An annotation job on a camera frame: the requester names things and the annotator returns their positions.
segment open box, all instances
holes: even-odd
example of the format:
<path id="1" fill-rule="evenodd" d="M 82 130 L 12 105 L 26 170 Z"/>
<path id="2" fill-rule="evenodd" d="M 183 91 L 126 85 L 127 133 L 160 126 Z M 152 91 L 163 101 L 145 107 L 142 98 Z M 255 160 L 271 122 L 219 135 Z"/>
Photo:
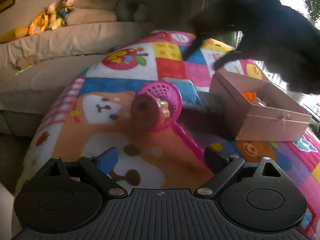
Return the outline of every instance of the open box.
<path id="1" fill-rule="evenodd" d="M 216 71 L 209 92 L 220 101 L 226 124 L 236 140 L 300 140 L 311 121 L 303 107 L 268 81 Z M 241 94 L 246 92 L 272 100 L 277 108 L 251 104 Z"/>

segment ribbed black surface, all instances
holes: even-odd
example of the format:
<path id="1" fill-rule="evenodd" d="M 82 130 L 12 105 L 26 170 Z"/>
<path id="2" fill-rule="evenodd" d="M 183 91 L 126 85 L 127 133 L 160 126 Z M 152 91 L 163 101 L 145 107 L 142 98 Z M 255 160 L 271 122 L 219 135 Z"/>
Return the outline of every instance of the ribbed black surface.
<path id="1" fill-rule="evenodd" d="M 292 240 L 307 238 L 296 229 L 278 234 L 260 234 L 239 228 L 220 213 L 213 201 L 195 198 L 185 189 L 135 189 L 127 198 L 111 200 L 100 217 L 79 230 L 64 234 L 42 234 L 26 229 L 15 239 Z"/>

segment colorful mat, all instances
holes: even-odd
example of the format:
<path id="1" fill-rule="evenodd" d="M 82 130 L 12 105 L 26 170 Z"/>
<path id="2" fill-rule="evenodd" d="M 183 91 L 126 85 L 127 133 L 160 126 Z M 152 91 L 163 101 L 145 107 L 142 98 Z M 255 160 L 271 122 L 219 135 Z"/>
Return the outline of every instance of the colorful mat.
<path id="1" fill-rule="evenodd" d="M 16 193 L 51 156 L 76 161 L 112 146 L 117 147 L 118 155 L 110 157 L 109 176 L 128 191 L 134 187 L 194 190 L 211 178 L 213 174 L 171 128 L 142 134 L 130 122 L 130 106 L 137 92 L 145 83 L 161 78 L 175 79 L 183 101 L 199 104 L 193 85 L 184 80 L 208 88 L 214 74 L 212 64 L 232 48 L 210 39 L 183 62 L 181 52 L 192 40 L 189 33 L 156 32 L 114 52 L 75 79 L 39 126 Z M 231 62 L 224 69 L 267 80 L 251 60 Z M 183 116 L 178 122 L 201 147 L 211 145 L 250 162 L 263 156 L 276 160 L 308 201 L 301 230 L 311 239 L 320 239 L 320 142 L 309 130 L 298 142 L 235 142 L 208 127 L 200 129 L 203 114 L 189 121 Z"/>

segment silver screw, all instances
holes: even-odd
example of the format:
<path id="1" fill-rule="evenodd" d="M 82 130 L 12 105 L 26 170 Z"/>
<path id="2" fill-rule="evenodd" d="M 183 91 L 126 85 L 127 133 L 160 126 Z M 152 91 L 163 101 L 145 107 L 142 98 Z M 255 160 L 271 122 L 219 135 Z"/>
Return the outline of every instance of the silver screw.
<path id="1" fill-rule="evenodd" d="M 197 190 L 197 193 L 200 195 L 209 196 L 213 193 L 213 191 L 208 187 L 201 187 Z"/>
<path id="2" fill-rule="evenodd" d="M 124 194 L 124 190 L 122 188 L 116 187 L 109 190 L 109 194 L 113 196 L 121 196 Z"/>

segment pink gingham pattern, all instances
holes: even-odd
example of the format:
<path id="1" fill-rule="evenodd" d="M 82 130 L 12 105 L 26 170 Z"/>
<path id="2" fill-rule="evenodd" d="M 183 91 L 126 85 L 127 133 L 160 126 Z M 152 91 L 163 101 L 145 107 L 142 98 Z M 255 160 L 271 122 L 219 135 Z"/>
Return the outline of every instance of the pink gingham pattern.
<path id="1" fill-rule="evenodd" d="M 84 77 L 79 77 L 62 91 L 61 95 L 43 118 L 36 134 L 53 123 L 64 123 L 66 121 L 68 114 L 77 100 L 83 83 Z"/>

